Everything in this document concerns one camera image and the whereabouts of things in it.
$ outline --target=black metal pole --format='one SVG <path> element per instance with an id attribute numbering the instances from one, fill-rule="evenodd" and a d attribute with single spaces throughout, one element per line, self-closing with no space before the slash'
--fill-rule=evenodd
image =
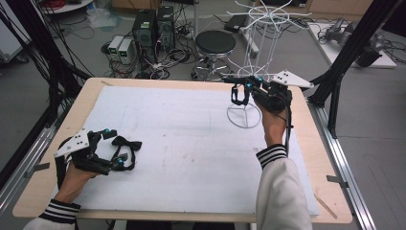
<path id="1" fill-rule="evenodd" d="M 50 78 L 55 79 L 63 87 L 66 97 L 75 98 L 81 90 L 81 86 L 73 75 L 72 67 L 66 65 L 62 53 L 57 48 L 48 28 L 35 10 L 32 1 L 6 1 L 30 36 L 34 47 L 45 58 L 49 67 L 54 68 L 55 73 L 50 75 Z"/>
<path id="2" fill-rule="evenodd" d="M 328 129 L 334 138 L 337 138 L 335 124 L 341 81 L 352 63 L 362 53 L 364 46 L 395 6 L 395 3 L 396 0 L 374 0 L 350 36 L 349 41 L 344 45 L 337 59 L 331 64 L 331 67 L 321 77 L 313 80 L 313 83 L 320 83 L 320 85 L 316 92 L 308 98 L 311 104 L 323 107 L 328 96 L 334 93 L 331 98 L 328 115 Z"/>

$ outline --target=black stool seat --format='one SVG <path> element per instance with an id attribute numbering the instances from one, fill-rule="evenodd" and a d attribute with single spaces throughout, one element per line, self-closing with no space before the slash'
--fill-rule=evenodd
<path id="1" fill-rule="evenodd" d="M 236 40 L 225 32 L 207 31 L 196 37 L 196 46 L 207 54 L 226 54 L 236 47 Z"/>

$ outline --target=white plastic bracket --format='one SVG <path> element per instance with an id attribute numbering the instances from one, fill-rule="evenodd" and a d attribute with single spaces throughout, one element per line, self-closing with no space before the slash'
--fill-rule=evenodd
<path id="1" fill-rule="evenodd" d="M 89 139 L 86 129 L 83 128 L 55 153 L 55 158 L 87 147 L 89 147 Z"/>
<path id="2" fill-rule="evenodd" d="M 299 86 L 299 87 L 304 87 L 304 88 L 313 88 L 314 84 L 300 78 L 299 76 L 292 74 L 291 72 L 287 70 L 283 70 L 280 73 L 271 76 L 269 78 L 271 81 L 275 81 L 279 84 L 283 85 L 293 85 L 293 86 Z"/>

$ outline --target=cardboard box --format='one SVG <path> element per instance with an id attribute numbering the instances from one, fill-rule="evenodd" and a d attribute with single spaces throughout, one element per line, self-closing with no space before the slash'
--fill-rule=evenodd
<path id="1" fill-rule="evenodd" d="M 364 14 L 372 0 L 313 0 L 309 12 Z"/>
<path id="2" fill-rule="evenodd" d="M 161 0 L 112 0 L 114 10 L 119 12 L 137 12 L 140 9 L 157 10 Z"/>

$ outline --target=person's left hand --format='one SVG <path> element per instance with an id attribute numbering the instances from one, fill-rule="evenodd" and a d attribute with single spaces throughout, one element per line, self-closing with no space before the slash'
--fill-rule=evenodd
<path id="1" fill-rule="evenodd" d="M 55 200 L 69 204 L 72 203 L 81 194 L 87 181 L 97 175 L 95 172 L 78 170 L 71 161 L 62 186 L 55 195 Z"/>

